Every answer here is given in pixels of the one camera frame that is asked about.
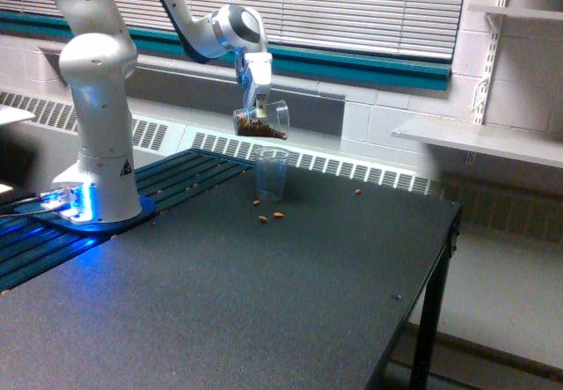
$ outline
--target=radiator vent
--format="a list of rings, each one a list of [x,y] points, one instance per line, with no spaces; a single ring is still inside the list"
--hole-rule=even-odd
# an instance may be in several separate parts
[[[253,159],[252,152],[264,144],[221,133],[198,129],[192,147],[231,157]],[[563,203],[541,196],[472,183],[440,182],[418,176],[413,171],[376,163],[356,162],[323,152],[291,151],[289,165],[325,174],[348,177],[421,195],[435,195],[460,201],[464,207],[464,224],[475,224],[504,232],[543,239],[553,243],[563,240]]]
[[[35,98],[14,92],[0,92],[0,104],[33,113],[35,118],[29,122],[36,126],[64,130],[73,134],[77,133],[77,114],[74,107],[65,102]],[[164,121],[133,118],[131,121],[131,134],[133,136],[134,148],[150,150],[156,153],[163,152],[163,155],[176,152],[178,149],[177,143],[173,148],[161,151],[169,127],[170,124],[166,124]]]

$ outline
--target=gray tabletop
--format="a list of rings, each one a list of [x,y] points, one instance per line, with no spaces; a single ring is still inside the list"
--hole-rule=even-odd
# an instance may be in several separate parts
[[[253,199],[243,173],[1,297],[0,388],[364,388],[458,206],[301,170]]]

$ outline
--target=window sill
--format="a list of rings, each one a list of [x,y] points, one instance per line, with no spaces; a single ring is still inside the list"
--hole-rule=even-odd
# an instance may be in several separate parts
[[[72,32],[63,18],[0,11],[2,31],[29,37],[69,40]],[[129,32],[139,51],[155,55],[183,57],[184,50],[174,32],[130,27]],[[383,84],[445,91],[451,66],[369,55],[351,55],[309,48],[269,46],[274,56],[274,72],[285,75],[319,77],[327,81],[348,81],[359,85]],[[219,59],[234,61],[233,54]]]

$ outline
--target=white shelf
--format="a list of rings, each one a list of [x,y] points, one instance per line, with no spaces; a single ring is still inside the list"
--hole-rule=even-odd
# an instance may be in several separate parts
[[[563,21],[562,11],[522,9],[518,7],[497,7],[494,5],[469,4],[469,11],[481,11],[486,14],[508,16],[510,18],[528,18],[533,20]]]
[[[0,126],[15,123],[16,121],[31,120],[33,117],[35,116],[26,110],[0,104]]]
[[[430,116],[405,121],[391,134],[463,151],[563,167],[563,137]]]

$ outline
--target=shelf bracket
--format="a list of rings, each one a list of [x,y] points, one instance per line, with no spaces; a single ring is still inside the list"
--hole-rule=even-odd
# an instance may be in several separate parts
[[[501,33],[502,15],[496,13],[485,13],[485,19],[494,33]]]
[[[496,0],[497,7],[506,7],[507,0]],[[486,13],[486,22],[491,28],[491,36],[489,39],[489,47],[486,52],[485,70],[481,81],[475,88],[472,102],[472,121],[475,124],[483,124],[485,120],[486,108],[489,100],[489,92],[491,90],[491,83],[493,82],[494,66],[496,63],[496,55],[499,48],[499,40],[502,33],[503,16]],[[468,165],[475,164],[477,154],[469,152],[465,159]]]

